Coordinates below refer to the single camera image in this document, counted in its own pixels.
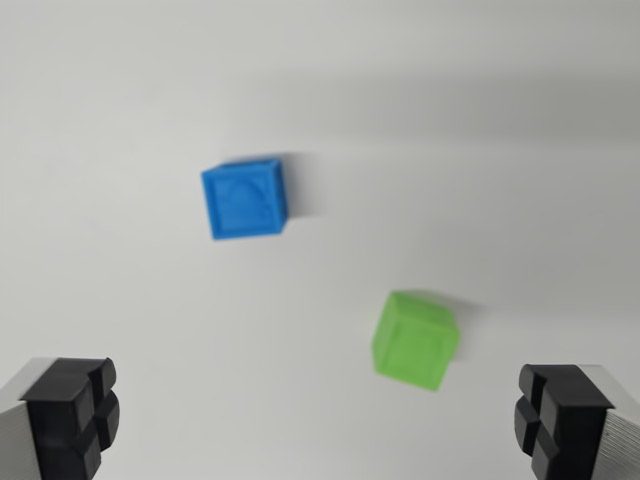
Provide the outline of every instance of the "cube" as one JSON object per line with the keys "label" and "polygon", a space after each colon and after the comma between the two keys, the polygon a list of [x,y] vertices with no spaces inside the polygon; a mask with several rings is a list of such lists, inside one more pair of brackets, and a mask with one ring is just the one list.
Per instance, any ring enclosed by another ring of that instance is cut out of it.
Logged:
{"label": "cube", "polygon": [[287,199],[278,158],[226,163],[202,172],[214,239],[280,233]]}
{"label": "cube", "polygon": [[392,292],[373,339],[375,369],[382,375],[438,390],[459,340],[449,309]]}

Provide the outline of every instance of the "blue block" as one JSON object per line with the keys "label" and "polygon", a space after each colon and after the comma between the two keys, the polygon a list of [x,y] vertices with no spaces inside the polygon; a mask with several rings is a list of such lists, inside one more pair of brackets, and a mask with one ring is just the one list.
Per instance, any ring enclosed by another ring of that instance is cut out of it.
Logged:
{"label": "blue block", "polygon": [[225,163],[202,172],[213,238],[282,232],[287,199],[278,158]]}

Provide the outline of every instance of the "plastic block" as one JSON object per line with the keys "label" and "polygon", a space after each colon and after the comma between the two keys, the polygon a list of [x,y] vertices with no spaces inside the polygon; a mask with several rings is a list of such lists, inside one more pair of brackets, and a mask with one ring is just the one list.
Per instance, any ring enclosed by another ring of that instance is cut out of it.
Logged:
{"label": "plastic block", "polygon": [[215,239],[280,233],[287,200],[278,158],[226,163],[202,172]]}
{"label": "plastic block", "polygon": [[453,313],[405,293],[389,295],[373,339],[378,373],[437,390],[460,340]]}

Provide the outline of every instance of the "white table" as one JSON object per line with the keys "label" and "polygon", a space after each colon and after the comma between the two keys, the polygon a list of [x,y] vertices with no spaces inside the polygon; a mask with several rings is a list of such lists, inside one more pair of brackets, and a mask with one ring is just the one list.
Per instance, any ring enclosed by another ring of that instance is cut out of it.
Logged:
{"label": "white table", "polygon": [[[533,478],[522,364],[640,398],[640,4],[0,0],[0,379],[110,356],[100,480]],[[294,154],[279,237],[199,173]],[[373,373],[454,299],[437,394]]]}

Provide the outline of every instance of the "green cube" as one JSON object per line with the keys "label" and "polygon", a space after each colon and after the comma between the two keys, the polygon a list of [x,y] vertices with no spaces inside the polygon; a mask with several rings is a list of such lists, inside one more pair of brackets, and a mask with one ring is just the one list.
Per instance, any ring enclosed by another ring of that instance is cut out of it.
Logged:
{"label": "green cube", "polygon": [[435,391],[459,340],[460,332],[451,310],[392,292],[373,339],[376,371]]}

